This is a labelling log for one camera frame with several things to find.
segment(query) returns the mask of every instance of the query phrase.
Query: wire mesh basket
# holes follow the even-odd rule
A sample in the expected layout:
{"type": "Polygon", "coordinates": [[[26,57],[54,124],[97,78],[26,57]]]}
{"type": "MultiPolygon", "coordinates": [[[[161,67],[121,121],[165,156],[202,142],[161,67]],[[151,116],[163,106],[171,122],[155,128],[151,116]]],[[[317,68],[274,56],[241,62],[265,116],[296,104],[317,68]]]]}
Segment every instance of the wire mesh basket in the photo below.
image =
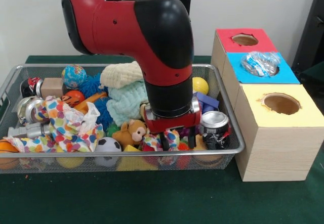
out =
{"type": "MultiPolygon", "coordinates": [[[[20,84],[29,77],[60,77],[66,64],[24,64],[13,68],[0,88],[0,137],[8,127],[19,127],[17,104],[20,84]]],[[[103,64],[83,64],[88,75],[102,72],[103,64]]],[[[230,144],[226,150],[173,152],[5,153],[0,154],[0,173],[98,172],[183,169],[224,169],[245,143],[218,70],[211,65],[193,65],[193,76],[209,84],[208,96],[220,101],[219,109],[229,116],[230,144]]]]}

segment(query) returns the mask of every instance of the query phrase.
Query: teddy bear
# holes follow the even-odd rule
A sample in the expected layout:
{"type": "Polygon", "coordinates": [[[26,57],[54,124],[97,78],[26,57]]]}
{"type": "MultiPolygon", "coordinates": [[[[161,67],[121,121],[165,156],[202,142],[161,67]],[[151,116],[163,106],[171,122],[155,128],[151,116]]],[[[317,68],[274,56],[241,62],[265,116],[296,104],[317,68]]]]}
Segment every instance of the teddy bear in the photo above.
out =
{"type": "Polygon", "coordinates": [[[138,146],[142,138],[146,135],[146,125],[141,120],[131,119],[128,123],[124,122],[119,131],[112,134],[112,138],[117,140],[123,149],[127,145],[138,146]]]}

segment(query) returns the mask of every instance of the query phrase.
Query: stacked boxes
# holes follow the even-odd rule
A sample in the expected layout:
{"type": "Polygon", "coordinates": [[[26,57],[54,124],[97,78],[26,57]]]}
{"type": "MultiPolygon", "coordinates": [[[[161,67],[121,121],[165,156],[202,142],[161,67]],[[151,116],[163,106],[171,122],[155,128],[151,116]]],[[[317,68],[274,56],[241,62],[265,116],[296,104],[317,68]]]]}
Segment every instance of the stacked boxes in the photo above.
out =
{"type": "Polygon", "coordinates": [[[305,180],[324,139],[324,117],[264,30],[217,29],[212,64],[246,142],[235,156],[242,180],[305,180]],[[277,53],[277,74],[247,72],[241,60],[252,51],[277,53]]]}

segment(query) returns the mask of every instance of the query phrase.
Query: blue box top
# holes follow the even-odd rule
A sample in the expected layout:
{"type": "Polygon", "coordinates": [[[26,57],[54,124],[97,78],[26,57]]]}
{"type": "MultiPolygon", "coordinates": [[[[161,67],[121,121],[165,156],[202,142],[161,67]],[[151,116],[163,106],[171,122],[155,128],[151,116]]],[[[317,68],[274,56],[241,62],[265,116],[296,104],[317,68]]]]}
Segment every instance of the blue box top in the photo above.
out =
{"type": "Polygon", "coordinates": [[[240,83],[274,83],[274,84],[300,84],[290,66],[280,53],[279,72],[271,77],[259,77],[249,73],[242,65],[241,60],[248,53],[227,53],[228,60],[232,65],[236,78],[240,83]]]}

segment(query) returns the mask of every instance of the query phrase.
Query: white wall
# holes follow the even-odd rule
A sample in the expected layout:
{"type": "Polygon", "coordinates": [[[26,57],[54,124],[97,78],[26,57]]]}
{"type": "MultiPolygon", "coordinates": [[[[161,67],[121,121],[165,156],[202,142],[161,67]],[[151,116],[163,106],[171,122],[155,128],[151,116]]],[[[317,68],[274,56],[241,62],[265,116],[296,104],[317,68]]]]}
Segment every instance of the white wall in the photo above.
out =
{"type": "MultiPolygon", "coordinates": [[[[311,2],[192,0],[195,54],[211,54],[216,27],[260,27],[292,63],[311,2]]],[[[78,54],[67,37],[60,0],[0,0],[0,13],[0,83],[28,55],[78,54]]]]}

